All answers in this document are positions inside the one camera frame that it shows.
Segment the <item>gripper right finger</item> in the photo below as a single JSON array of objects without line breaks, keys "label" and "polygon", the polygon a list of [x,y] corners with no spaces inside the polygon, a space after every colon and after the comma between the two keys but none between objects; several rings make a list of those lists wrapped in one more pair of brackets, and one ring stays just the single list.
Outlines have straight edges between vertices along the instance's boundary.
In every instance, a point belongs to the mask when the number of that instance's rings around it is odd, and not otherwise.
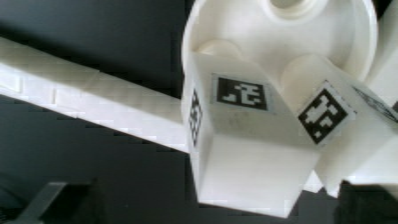
[{"label": "gripper right finger", "polygon": [[335,224],[398,224],[398,198],[381,185],[342,182]]}]

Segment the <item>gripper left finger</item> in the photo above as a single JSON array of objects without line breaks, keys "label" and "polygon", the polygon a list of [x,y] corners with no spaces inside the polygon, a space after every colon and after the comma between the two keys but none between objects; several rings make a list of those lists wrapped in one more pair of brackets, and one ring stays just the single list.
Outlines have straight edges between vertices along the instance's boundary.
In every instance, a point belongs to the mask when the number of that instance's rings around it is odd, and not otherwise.
[{"label": "gripper left finger", "polygon": [[50,182],[6,224],[107,224],[98,180]]}]

